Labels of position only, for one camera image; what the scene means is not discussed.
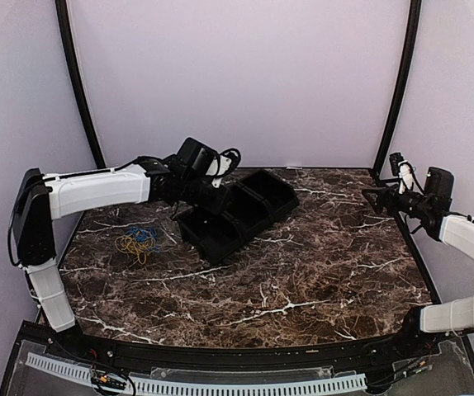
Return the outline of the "black three-compartment bin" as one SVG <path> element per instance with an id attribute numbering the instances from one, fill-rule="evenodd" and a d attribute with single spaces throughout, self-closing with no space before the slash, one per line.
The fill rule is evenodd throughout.
<path id="1" fill-rule="evenodd" d="M 196 207 L 177 218 L 182 240 L 212 266 L 283 221 L 299 205 L 294 188 L 264 169 L 233 182 L 230 193 L 230 204 L 221 214 Z"/>

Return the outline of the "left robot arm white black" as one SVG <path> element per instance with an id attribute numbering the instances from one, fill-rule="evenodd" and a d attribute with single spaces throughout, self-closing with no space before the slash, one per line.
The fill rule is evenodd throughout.
<path id="1" fill-rule="evenodd" d="M 59 273 L 52 223 L 86 210 L 147 202 L 183 202 L 218 215 L 230 202 L 221 182 L 240 161 L 236 148 L 218 153 L 188 137 L 163 159 L 139 156 L 119 167 L 86 172 L 26 171 L 7 228 L 8 257 L 25 272 L 48 323 L 59 332 L 61 351 L 81 360 L 89 342 L 73 329 L 77 321 Z"/>

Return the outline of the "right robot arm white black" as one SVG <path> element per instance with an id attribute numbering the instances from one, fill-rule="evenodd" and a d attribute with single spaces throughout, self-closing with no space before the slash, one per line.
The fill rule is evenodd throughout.
<path id="1" fill-rule="evenodd" d="M 474 261 L 474 217 L 451 211 L 454 176 L 430 167 L 419 191 L 415 171 L 402 160 L 391 166 L 396 183 L 362 190 L 373 210 L 389 215 L 403 213 L 417 219 L 428 236 L 455 248 Z M 449 303 L 413 308 L 405 317 L 402 333 L 395 338 L 394 350 L 411 358 L 424 347 L 431 334 L 474 332 L 474 295 Z"/>

